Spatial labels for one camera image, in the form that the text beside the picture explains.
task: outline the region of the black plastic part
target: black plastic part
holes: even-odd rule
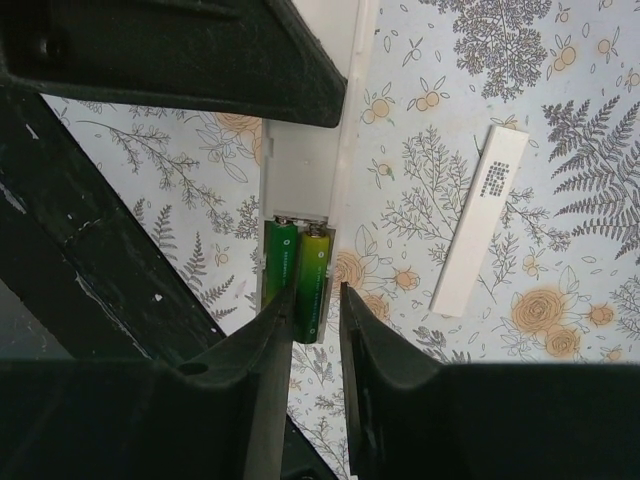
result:
[[[360,480],[422,478],[432,468],[455,479],[640,478],[640,367],[442,365],[346,283],[340,318]]]
[[[0,89],[0,187],[0,277],[72,356],[175,367],[224,338],[39,95]],[[283,478],[306,471],[335,480],[287,419]]]
[[[0,84],[335,127],[346,80],[290,0],[0,2]]]
[[[0,363],[0,477],[275,480],[293,295],[178,367]]]

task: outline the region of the battery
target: battery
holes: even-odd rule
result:
[[[331,239],[319,225],[302,235],[296,288],[294,340],[315,343],[322,316]]]
[[[277,217],[267,224],[266,288],[263,305],[268,305],[282,288],[293,283],[297,249],[298,227]]]

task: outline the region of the white plastic piece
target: white plastic piece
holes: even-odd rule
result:
[[[464,314],[528,140],[528,133],[491,130],[431,301],[434,313]]]
[[[329,308],[336,236],[349,187],[357,143],[364,81],[373,50],[379,0],[293,0],[336,68],[347,78],[342,119],[337,128],[265,120],[260,185],[260,241],[264,222],[274,216],[327,224],[335,232],[327,272],[323,320]],[[258,269],[258,308],[264,259]],[[326,322],[321,324],[321,335]]]

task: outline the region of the battery compartment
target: battery compartment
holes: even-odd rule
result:
[[[333,286],[333,281],[332,281],[333,280],[333,253],[334,253],[333,251],[335,246],[336,230],[333,228],[329,228],[326,222],[309,221],[307,219],[296,219],[291,217],[280,217],[280,218],[286,218],[287,220],[291,221],[292,225],[294,225],[297,229],[298,243],[297,243],[297,251],[296,251],[295,262],[294,262],[294,275],[292,279],[293,285],[296,285],[296,286],[298,285],[300,266],[301,266],[301,246],[302,246],[303,235],[305,235],[305,233],[309,231],[310,226],[313,224],[313,225],[320,226],[324,234],[329,238],[329,245],[327,249],[329,258],[327,261],[326,275],[324,277],[322,304],[320,307],[321,313],[320,313],[320,319],[319,319],[319,325],[318,325],[318,337],[316,342],[313,342],[313,343],[322,343],[324,341],[324,334],[326,331],[326,318],[329,312],[329,304],[331,301],[331,292],[332,292],[332,286]],[[258,310],[261,310],[264,307],[266,307],[267,301],[271,300],[270,298],[269,299],[267,298],[267,289],[268,289],[267,265],[269,262],[269,248],[270,248],[270,239],[271,239],[270,224],[274,220],[261,222],[261,225],[260,225],[261,242],[259,245],[259,251],[261,252],[261,255],[258,256],[258,272],[257,272],[258,285],[260,286],[259,298],[257,299]],[[296,318],[295,321],[305,322],[307,320]]]

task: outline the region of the battery compartment cover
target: battery compartment cover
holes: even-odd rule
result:
[[[0,2],[0,84],[321,127],[346,93],[291,0]]]

